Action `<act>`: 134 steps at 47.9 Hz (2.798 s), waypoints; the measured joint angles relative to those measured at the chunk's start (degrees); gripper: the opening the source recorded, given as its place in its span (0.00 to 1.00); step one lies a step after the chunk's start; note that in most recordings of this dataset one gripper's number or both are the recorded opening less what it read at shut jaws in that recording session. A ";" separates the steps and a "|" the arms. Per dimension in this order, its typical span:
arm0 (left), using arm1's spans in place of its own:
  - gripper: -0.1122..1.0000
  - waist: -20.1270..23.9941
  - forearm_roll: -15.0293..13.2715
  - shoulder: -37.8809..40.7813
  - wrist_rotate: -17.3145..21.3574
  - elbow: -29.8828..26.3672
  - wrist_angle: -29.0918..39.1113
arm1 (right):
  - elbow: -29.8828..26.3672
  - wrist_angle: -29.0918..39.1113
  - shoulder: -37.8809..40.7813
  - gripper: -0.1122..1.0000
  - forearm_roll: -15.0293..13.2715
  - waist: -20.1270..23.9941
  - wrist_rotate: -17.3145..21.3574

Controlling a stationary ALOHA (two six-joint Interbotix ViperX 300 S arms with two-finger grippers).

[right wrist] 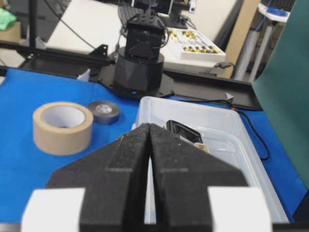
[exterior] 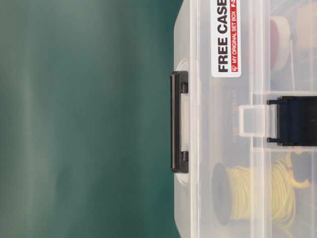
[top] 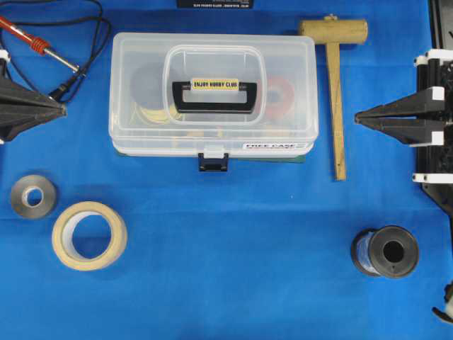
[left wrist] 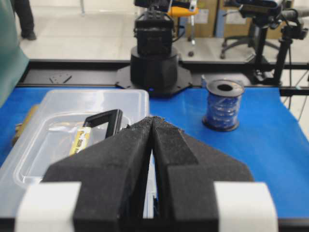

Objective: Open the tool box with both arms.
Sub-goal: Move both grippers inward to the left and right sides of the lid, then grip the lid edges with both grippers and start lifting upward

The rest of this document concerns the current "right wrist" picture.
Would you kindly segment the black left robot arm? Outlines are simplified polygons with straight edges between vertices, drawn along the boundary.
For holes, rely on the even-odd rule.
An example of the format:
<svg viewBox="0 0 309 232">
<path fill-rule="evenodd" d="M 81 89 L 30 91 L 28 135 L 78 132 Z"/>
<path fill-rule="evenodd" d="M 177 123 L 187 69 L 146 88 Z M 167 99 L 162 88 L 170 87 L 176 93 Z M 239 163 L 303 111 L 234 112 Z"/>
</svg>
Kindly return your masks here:
<svg viewBox="0 0 309 232">
<path fill-rule="evenodd" d="M 126 45 L 118 50 L 112 87 L 130 97 L 163 97 L 172 93 L 173 81 L 163 74 L 160 49 L 169 40 L 169 31 L 158 13 L 170 14 L 171 0 L 134 0 L 139 11 L 125 24 Z"/>
</svg>

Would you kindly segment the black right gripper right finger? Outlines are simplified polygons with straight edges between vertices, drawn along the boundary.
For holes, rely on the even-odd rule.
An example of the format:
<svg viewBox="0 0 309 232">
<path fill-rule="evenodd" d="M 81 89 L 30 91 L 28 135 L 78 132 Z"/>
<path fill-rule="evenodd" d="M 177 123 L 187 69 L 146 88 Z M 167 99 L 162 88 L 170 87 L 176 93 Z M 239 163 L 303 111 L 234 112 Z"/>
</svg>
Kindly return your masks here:
<svg viewBox="0 0 309 232">
<path fill-rule="evenodd" d="M 169 232 L 210 232 L 207 188 L 246 187 L 242 171 L 158 125 L 150 140 L 157 223 Z"/>
</svg>

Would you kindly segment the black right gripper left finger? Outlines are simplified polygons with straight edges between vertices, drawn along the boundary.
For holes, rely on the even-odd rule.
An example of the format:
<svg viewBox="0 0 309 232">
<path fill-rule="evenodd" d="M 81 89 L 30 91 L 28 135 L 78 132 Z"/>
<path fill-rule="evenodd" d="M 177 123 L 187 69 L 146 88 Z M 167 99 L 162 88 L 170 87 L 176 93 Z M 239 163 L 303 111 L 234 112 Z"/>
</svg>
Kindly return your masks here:
<svg viewBox="0 0 309 232">
<path fill-rule="evenodd" d="M 51 175 L 46 188 L 84 188 L 82 232 L 134 232 L 144 223 L 150 124 Z"/>
</svg>

